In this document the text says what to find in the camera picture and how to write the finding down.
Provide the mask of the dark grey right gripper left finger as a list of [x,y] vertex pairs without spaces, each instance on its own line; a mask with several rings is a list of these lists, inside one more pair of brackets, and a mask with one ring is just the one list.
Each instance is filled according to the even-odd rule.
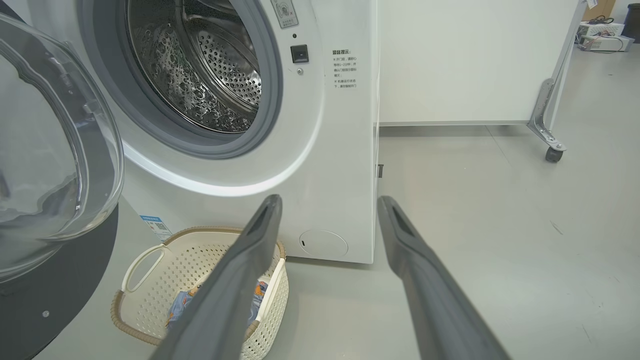
[[151,355],[153,360],[240,358],[254,289],[271,264],[281,217],[281,196],[266,196]]

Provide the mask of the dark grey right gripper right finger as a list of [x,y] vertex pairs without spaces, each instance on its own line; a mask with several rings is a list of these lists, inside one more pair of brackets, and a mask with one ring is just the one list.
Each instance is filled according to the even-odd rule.
[[387,261],[402,280],[423,360],[507,360],[509,355],[438,255],[391,196],[377,200]]

